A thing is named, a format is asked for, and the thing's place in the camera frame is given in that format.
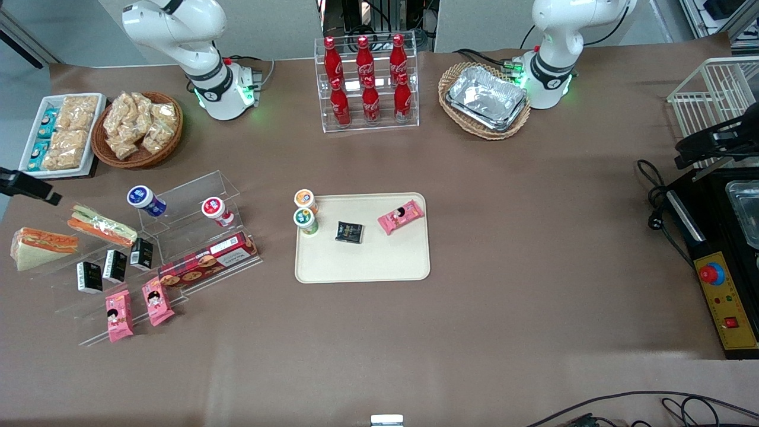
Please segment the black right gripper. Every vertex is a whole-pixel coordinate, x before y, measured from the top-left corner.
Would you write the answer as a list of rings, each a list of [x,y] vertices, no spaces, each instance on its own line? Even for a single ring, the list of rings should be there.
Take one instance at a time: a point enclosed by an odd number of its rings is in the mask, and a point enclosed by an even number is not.
[[[8,197],[24,195],[49,205],[58,206],[62,195],[53,186],[40,186],[41,181],[18,170],[1,168],[1,193]]]

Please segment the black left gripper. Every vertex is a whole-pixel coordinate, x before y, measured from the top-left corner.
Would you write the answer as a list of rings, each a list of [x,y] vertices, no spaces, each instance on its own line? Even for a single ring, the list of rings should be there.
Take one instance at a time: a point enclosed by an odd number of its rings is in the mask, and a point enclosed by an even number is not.
[[[742,160],[758,154],[757,116],[741,116],[692,133],[675,146],[679,170],[710,158]]]

